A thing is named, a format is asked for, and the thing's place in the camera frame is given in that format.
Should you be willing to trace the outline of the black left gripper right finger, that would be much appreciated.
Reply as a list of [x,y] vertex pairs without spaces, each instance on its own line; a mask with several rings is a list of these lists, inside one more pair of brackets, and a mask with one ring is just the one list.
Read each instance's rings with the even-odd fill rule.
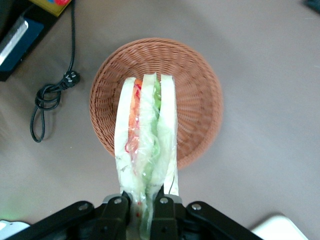
[[178,227],[174,200],[164,193],[162,186],[153,202],[150,229],[151,240],[178,240]]

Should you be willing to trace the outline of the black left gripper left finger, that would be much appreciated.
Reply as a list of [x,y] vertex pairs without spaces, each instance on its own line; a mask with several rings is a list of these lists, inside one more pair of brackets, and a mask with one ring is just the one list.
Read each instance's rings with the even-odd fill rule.
[[125,240],[130,221],[132,196],[128,193],[108,195],[92,209],[82,224],[83,240]]

